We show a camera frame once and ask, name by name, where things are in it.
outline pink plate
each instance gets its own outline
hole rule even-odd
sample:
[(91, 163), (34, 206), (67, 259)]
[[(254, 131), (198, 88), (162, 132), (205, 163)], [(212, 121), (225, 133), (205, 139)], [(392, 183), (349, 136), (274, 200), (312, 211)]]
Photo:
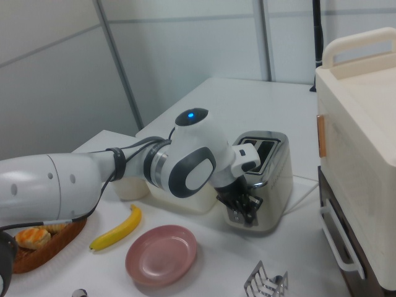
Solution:
[(165, 286), (177, 281), (191, 267), (197, 241), (187, 229), (160, 226), (144, 233), (129, 248), (125, 267), (131, 278), (147, 286)]

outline stainless steel toaster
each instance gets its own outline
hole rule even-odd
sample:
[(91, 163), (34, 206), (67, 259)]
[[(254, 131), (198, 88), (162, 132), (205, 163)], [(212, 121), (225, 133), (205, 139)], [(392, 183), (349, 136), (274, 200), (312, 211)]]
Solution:
[(235, 228), (270, 232), (278, 225), (293, 187), (289, 141), (283, 133), (250, 131), (240, 135), (234, 145), (246, 143), (252, 144), (260, 156), (260, 165), (244, 174), (256, 217), (247, 224), (237, 210), (225, 205), (223, 214)]

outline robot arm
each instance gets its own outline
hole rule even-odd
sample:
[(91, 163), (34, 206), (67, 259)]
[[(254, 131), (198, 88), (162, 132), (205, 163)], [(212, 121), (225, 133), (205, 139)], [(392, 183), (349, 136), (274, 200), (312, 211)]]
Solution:
[[(251, 222), (254, 207), (243, 174), (260, 165), (253, 145), (230, 146), (212, 115), (200, 108), (181, 113), (175, 124), (171, 140), (149, 137), (122, 149), (0, 161), (0, 226), (87, 217), (99, 201), (102, 183), (123, 176), (142, 178), (181, 199), (209, 182), (220, 201)], [(9, 286), (12, 266), (7, 263), (16, 249), (2, 232), (8, 228), (0, 227), (0, 296)]]

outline yellow banana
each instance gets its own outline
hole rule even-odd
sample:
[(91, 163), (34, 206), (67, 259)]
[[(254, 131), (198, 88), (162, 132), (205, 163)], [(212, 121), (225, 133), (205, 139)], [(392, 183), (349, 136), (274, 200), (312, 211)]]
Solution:
[(113, 228), (109, 232), (106, 232), (92, 241), (92, 243), (89, 245), (89, 248), (99, 251), (120, 241), (130, 232), (132, 232), (142, 219), (142, 211), (133, 204), (131, 204), (131, 210), (131, 215), (125, 221), (123, 221), (116, 228)]

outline bread roll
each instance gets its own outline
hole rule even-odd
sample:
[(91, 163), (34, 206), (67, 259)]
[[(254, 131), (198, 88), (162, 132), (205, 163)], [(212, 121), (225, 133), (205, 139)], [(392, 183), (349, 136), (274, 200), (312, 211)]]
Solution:
[(27, 249), (39, 249), (50, 239), (51, 235), (47, 230), (38, 228), (23, 230), (15, 236), (18, 245)]

